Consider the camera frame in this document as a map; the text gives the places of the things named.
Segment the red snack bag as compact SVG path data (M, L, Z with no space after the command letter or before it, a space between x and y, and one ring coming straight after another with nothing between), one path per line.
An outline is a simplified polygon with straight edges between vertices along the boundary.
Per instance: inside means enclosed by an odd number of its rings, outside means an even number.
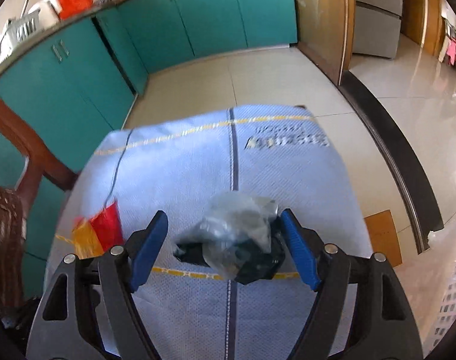
M81 218L72 230L75 254L81 258L95 258L116 245L124 244L117 201L94 217Z

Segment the dark green plastic bag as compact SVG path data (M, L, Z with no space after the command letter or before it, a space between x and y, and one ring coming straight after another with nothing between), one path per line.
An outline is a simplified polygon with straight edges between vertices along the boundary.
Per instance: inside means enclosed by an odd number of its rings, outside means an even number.
M271 197L218 194L203 218L177 236L173 256L243 285L271 280L286 259L278 211Z

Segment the teal kitchen cabinets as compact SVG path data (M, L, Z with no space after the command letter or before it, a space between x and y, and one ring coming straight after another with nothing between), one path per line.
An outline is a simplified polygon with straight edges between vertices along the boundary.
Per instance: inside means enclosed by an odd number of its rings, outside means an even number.
M296 41L294 0L122 0L66 19L5 60L0 98L78 171L150 74Z

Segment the brown cardboard piece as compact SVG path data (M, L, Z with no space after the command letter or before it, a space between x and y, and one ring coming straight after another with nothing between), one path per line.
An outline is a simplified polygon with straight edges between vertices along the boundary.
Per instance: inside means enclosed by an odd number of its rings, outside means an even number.
M401 265L403 259L390 210L365 217L365 224L373 251L383 253L393 267Z

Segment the blue woven tablecloth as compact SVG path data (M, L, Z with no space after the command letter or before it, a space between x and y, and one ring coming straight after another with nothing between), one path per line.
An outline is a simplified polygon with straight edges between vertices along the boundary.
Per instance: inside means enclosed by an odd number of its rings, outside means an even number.
M51 277L78 219L115 200L124 236L157 211L168 235L148 282L133 296L163 359L286 359L315 294L287 258L280 277L248 285L179 262L176 238L237 191L291 209L345 253L373 252L345 165L315 117L300 107L250 105L108 134L85 165L57 225Z

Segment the carved brown wooden chair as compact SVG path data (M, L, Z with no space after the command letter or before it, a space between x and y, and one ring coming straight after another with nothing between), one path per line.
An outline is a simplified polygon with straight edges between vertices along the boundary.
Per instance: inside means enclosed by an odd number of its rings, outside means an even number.
M25 158L20 179L12 189L0 186L0 315L23 305L21 264L26 224L42 178L70 191L78 174L47 148L37 133L0 99L0 133Z

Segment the white dish rack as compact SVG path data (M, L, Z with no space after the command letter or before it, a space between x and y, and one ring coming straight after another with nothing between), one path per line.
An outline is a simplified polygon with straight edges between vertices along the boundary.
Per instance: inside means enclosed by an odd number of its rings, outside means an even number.
M40 9L37 8L9 24L6 35L13 48L16 48L20 43L26 41L40 30L39 12Z

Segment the orange plastic bag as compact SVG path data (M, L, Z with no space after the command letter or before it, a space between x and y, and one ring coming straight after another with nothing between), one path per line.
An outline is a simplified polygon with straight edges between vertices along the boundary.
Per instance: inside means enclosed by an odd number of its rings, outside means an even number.
M61 6L59 16L62 20L75 16L93 6L93 0L59 0L59 3Z

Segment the grey refrigerator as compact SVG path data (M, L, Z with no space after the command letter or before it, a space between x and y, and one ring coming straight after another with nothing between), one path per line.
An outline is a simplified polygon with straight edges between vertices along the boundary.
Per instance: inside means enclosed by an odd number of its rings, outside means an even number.
M356 0L353 52L393 59L402 10L403 0Z

